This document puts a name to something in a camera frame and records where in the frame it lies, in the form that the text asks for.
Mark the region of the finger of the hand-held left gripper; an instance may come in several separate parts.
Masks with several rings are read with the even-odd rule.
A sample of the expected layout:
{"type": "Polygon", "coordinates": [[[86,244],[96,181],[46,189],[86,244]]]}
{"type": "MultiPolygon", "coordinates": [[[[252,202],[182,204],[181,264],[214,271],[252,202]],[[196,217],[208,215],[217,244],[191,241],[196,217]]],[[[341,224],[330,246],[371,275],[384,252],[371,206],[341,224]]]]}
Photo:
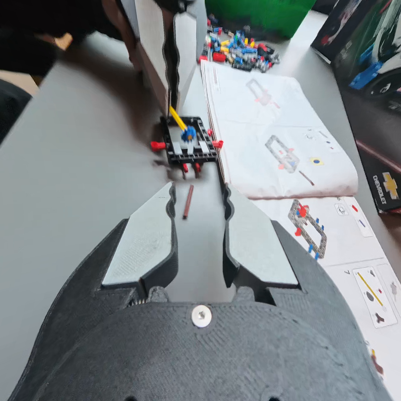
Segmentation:
{"type": "Polygon", "coordinates": [[[204,0],[178,1],[173,17],[173,108],[183,108],[207,32],[204,0]]]}
{"type": "Polygon", "coordinates": [[[164,117],[176,103],[173,16],[153,0],[122,0],[121,10],[137,43],[148,86],[164,117]]]}

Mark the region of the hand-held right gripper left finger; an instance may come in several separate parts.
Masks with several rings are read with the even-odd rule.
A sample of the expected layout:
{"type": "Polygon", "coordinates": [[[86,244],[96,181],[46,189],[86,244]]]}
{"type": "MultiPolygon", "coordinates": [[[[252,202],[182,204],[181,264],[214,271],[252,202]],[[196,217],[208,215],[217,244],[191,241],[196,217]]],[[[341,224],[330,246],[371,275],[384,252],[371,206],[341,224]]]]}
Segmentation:
{"type": "Polygon", "coordinates": [[[128,218],[102,281],[106,288],[167,287],[178,273],[176,187],[168,183],[128,218]]]}

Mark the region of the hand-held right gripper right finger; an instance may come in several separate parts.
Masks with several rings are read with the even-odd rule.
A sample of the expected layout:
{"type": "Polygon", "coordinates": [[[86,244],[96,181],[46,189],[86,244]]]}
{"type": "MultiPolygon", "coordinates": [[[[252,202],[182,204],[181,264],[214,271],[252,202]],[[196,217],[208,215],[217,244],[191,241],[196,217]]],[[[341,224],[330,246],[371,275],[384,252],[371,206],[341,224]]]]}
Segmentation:
{"type": "Polygon", "coordinates": [[[231,184],[225,185],[223,274],[227,287],[239,283],[239,275],[256,284],[296,288],[298,280],[271,219],[231,184]]]}

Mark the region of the brown lego axle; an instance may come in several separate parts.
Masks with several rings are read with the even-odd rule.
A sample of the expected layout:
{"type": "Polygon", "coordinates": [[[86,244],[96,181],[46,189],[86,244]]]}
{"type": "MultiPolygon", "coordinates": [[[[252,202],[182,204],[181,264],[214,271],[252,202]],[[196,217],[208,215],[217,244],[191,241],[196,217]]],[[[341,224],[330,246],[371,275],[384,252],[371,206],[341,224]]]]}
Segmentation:
{"type": "Polygon", "coordinates": [[[193,190],[194,190],[194,185],[191,184],[188,190],[188,195],[187,195],[187,199],[185,202],[185,207],[184,207],[184,212],[183,212],[183,219],[187,219],[188,218],[188,214],[189,214],[189,210],[190,210],[190,206],[191,206],[191,201],[192,201],[192,197],[193,197],[193,190]]]}

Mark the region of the yellow lego axle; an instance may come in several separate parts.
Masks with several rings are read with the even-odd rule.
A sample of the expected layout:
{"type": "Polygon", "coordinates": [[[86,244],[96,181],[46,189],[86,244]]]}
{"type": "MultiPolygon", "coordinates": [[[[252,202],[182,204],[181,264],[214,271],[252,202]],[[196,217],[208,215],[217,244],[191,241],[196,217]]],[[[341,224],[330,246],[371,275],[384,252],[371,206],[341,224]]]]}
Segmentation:
{"type": "Polygon", "coordinates": [[[182,130],[182,131],[186,131],[188,128],[186,126],[186,124],[183,122],[183,120],[181,119],[181,117],[178,115],[178,113],[176,112],[176,110],[170,105],[169,106],[169,113],[172,116],[172,118],[174,119],[174,121],[177,123],[178,127],[182,130]]]}

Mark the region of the black lego frame assembly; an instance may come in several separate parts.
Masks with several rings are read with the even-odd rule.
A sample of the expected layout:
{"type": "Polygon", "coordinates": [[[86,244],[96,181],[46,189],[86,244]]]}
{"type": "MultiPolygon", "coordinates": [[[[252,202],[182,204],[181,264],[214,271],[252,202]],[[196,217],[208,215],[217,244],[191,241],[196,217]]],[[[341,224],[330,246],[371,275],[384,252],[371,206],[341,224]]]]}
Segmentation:
{"type": "Polygon", "coordinates": [[[193,126],[197,131],[197,140],[185,143],[181,140],[182,130],[178,127],[172,116],[160,117],[162,139],[150,143],[154,153],[165,152],[167,162],[171,166],[179,167],[183,175],[187,174],[192,166],[195,175],[201,172],[203,164],[217,162],[222,140],[213,138],[213,131],[206,129],[200,117],[181,117],[186,126],[193,126]]]}

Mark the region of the pile of loose lego pieces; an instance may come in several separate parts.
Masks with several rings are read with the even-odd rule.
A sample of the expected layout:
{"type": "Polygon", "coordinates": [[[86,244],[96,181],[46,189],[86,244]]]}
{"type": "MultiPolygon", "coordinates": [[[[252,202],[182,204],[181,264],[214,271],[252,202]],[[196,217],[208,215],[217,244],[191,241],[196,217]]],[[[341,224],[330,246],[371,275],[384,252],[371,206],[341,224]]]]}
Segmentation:
{"type": "Polygon", "coordinates": [[[247,37],[250,27],[235,32],[224,28],[213,15],[207,17],[207,34],[197,63],[203,61],[227,64],[239,71],[265,73],[280,63],[278,51],[266,43],[247,37]]]}

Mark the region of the lego instruction booklet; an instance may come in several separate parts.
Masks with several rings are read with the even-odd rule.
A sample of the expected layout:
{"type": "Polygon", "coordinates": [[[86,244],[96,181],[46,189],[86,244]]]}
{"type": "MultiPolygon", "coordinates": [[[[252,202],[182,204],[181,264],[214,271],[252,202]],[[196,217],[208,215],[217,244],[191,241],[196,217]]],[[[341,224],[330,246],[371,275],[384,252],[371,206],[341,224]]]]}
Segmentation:
{"type": "Polygon", "coordinates": [[[201,63],[224,181],[328,272],[361,328],[374,373],[400,400],[400,282],[361,205],[358,175],[294,78],[201,63]]]}

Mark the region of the black lego set box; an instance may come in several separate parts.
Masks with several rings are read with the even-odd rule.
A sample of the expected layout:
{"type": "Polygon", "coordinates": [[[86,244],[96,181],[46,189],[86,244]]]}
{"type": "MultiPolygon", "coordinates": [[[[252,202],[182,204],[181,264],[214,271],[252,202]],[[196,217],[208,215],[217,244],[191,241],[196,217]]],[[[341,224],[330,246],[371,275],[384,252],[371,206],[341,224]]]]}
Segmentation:
{"type": "Polygon", "coordinates": [[[330,64],[379,213],[401,212],[401,2],[316,1],[311,47],[330,64]]]}

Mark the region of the person's left hand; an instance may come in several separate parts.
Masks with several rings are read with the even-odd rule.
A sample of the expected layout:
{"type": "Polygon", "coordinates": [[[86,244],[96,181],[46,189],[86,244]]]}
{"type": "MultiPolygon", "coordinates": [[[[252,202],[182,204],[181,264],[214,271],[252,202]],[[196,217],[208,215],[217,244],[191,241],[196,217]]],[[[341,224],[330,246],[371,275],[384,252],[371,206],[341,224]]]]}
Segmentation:
{"type": "Polygon", "coordinates": [[[142,67],[137,57],[137,39],[124,13],[115,0],[102,0],[101,2],[106,16],[121,34],[129,54],[129,60],[133,64],[135,70],[140,71],[142,67]]]}

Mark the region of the green plastic bin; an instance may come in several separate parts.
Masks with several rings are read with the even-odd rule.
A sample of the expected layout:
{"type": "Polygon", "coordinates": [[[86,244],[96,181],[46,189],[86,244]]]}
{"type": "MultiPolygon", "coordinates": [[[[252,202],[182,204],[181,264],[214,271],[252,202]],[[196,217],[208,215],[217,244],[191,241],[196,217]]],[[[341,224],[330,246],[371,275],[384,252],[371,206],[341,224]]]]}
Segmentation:
{"type": "Polygon", "coordinates": [[[232,32],[254,38],[292,38],[315,0],[206,0],[207,14],[232,32]]]}

